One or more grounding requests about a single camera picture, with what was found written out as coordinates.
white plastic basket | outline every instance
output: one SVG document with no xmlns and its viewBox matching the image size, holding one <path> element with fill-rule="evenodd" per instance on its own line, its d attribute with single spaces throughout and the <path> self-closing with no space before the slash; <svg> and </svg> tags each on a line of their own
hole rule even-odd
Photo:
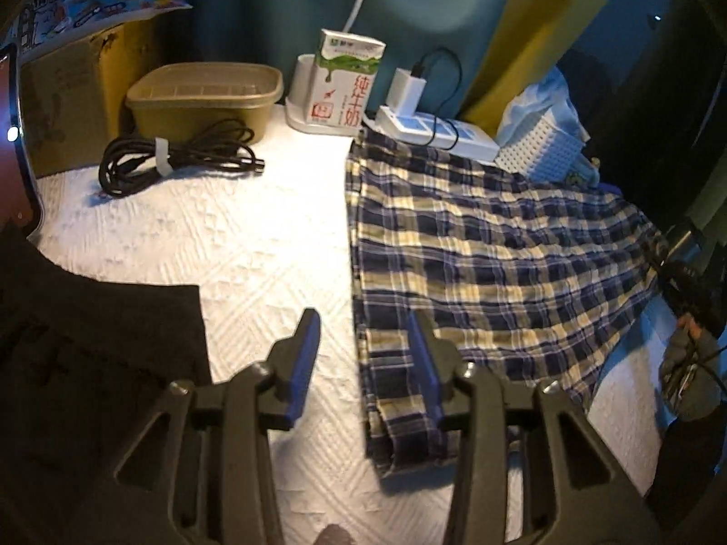
<svg viewBox="0 0 727 545">
<path fill-rule="evenodd" d="M 495 164 L 533 182 L 562 182 L 584 147 L 582 140 L 553 125 L 547 113 L 533 113 L 523 118 Z"/>
</svg>

yellow curtain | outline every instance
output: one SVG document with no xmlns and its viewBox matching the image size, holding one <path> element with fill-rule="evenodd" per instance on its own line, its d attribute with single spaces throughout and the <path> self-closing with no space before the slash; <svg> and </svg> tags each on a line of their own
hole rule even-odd
<svg viewBox="0 0 727 545">
<path fill-rule="evenodd" d="M 544 78 L 607 1 L 508 0 L 464 119 L 494 136 L 507 104 Z"/>
</svg>

milk carton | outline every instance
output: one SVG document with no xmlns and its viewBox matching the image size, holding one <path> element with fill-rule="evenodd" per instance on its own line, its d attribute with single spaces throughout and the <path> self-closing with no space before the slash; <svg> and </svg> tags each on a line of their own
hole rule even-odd
<svg viewBox="0 0 727 545">
<path fill-rule="evenodd" d="M 376 39 L 322 30 L 310 71 L 307 122 L 357 130 L 384 49 Z"/>
</svg>

cardboard box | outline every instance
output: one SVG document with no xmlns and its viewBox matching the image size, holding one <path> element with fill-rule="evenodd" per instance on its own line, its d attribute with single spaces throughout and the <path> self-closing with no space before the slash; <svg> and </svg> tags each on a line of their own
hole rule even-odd
<svg viewBox="0 0 727 545">
<path fill-rule="evenodd" d="M 36 176 L 97 165 L 132 129 L 126 91 L 162 65 L 154 20 L 69 43 L 20 69 L 24 139 Z"/>
</svg>

plaid cloth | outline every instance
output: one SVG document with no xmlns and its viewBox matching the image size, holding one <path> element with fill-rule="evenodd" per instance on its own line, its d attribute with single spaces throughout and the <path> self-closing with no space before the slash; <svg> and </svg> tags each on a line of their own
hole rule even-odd
<svg viewBox="0 0 727 545">
<path fill-rule="evenodd" d="M 426 416 L 406 317 L 424 309 L 465 360 L 514 381 L 558 380 L 584 407 L 656 288 L 658 232 L 613 194 L 535 184 L 372 131 L 346 198 L 368 454 L 381 475 L 457 455 Z"/>
</svg>

